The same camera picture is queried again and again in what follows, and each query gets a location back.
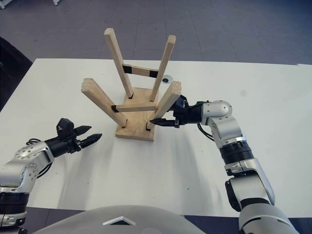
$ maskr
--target wooden block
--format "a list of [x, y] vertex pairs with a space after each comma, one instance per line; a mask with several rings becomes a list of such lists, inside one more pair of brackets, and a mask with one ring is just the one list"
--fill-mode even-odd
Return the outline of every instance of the wooden block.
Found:
[[154, 111], [156, 110], [156, 105], [154, 102], [129, 104], [129, 105], [117, 105], [114, 108], [118, 112], [136, 112], [136, 111]]
[[117, 71], [119, 73], [122, 85], [126, 91], [127, 96], [131, 98], [133, 95], [133, 89], [132, 89], [128, 74], [126, 74], [123, 71], [123, 67], [122, 67], [123, 59], [122, 59], [121, 51], [120, 51], [113, 28], [107, 28], [104, 32], [104, 36], [105, 36], [108, 48], [110, 49], [111, 54], [113, 56], [113, 60], [117, 68]]
[[127, 118], [123, 113], [115, 113], [112, 110], [113, 101], [104, 93], [99, 85], [91, 78], [85, 78], [82, 83], [81, 92], [85, 94], [95, 105], [104, 111], [119, 126], [125, 127]]
[[[151, 89], [133, 88], [134, 95], [132, 99], [127, 96], [123, 104], [137, 104], [142, 102], [149, 102], [155, 104], [158, 101], [158, 94], [156, 95], [155, 102], [150, 102], [149, 97], [151, 95]], [[126, 112], [124, 115], [127, 117], [127, 126], [122, 128], [117, 126], [116, 137], [128, 138], [135, 140], [154, 141], [154, 129], [147, 131], [146, 122], [153, 111], [141, 111], [141, 112]]]
[[[149, 120], [163, 117], [164, 114], [170, 109], [170, 107], [179, 98], [179, 96], [181, 95], [181, 91], [182, 91], [181, 82], [172, 81], [167, 91], [165, 92], [164, 96], [159, 101], [159, 104], [157, 105], [157, 110], [151, 114], [151, 116], [149, 117]], [[146, 128], [152, 130], [154, 127], [155, 125], [151, 123], [150, 121], [148, 121]]]
[[122, 67], [125, 73], [135, 74], [139, 76], [156, 78], [158, 74], [158, 70], [156, 69], [149, 69], [145, 67], [138, 67], [128, 64], [123, 64]]
[[174, 48], [175, 42], [176, 42], [176, 37], [170, 35], [168, 37], [166, 47], [165, 47], [164, 53], [162, 55], [162, 59], [161, 59], [159, 69], [158, 69], [157, 78], [154, 82], [153, 91], [152, 91], [152, 94], [150, 96], [150, 101], [154, 101], [154, 99], [156, 97], [156, 94], [158, 92], [162, 77], [164, 76], [168, 61], [170, 59], [171, 52]]

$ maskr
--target small round object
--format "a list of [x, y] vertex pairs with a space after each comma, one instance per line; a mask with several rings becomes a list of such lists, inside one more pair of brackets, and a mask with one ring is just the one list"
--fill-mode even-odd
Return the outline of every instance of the small round object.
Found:
[[170, 84], [172, 81], [173, 78], [170, 75], [164, 75], [161, 80], [161, 82], [163, 82], [164, 84]]

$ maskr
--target metal arm segment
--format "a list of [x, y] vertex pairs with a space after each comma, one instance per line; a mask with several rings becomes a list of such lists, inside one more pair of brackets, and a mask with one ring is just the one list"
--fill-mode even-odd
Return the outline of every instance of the metal arm segment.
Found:
[[287, 217], [274, 206], [273, 189], [254, 158], [246, 138], [225, 101], [197, 102], [189, 106], [181, 96], [170, 110], [175, 120], [154, 119], [161, 126], [179, 127], [187, 123], [209, 125], [221, 152], [228, 176], [225, 187], [230, 205], [238, 212], [240, 234], [297, 234]]
[[80, 151], [98, 141], [102, 134], [93, 134], [82, 141], [76, 139], [90, 128], [80, 126], [74, 129], [70, 120], [62, 118], [57, 125], [57, 137], [19, 149], [1, 168], [0, 233], [19, 231], [18, 226], [25, 222], [26, 205], [35, 181], [50, 168], [56, 157]]

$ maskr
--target white table surface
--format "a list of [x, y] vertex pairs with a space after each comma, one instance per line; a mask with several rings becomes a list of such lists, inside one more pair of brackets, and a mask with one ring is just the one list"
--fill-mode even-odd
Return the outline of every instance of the white table surface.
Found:
[[[276, 205], [288, 217], [312, 216], [311, 65], [170, 61], [165, 73], [182, 82], [190, 104], [231, 103], [273, 186]], [[154, 82], [129, 77], [134, 87]], [[84, 78], [94, 78], [115, 104], [122, 103], [124, 90], [112, 60], [37, 59], [0, 112], [0, 165], [29, 138], [55, 137], [61, 117], [75, 126], [91, 125], [86, 136], [103, 133], [91, 147], [57, 158], [37, 180], [28, 206], [89, 210], [128, 204], [182, 215], [239, 215], [228, 203], [221, 155], [195, 124], [157, 126], [154, 142], [115, 138], [116, 124], [80, 92]], [[161, 84], [160, 97], [167, 87]]]

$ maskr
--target floor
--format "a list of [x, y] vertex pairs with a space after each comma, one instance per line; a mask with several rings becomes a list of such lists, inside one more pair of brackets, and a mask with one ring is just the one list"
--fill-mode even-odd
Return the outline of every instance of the floor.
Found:
[[[0, 36], [36, 58], [111, 59], [113, 27], [124, 59], [312, 64], [311, 0], [13, 0], [0, 10]], [[24, 227], [41, 229], [80, 211], [27, 208]], [[186, 216], [206, 233], [236, 233], [237, 218]], [[291, 219], [312, 234], [312, 218]]]

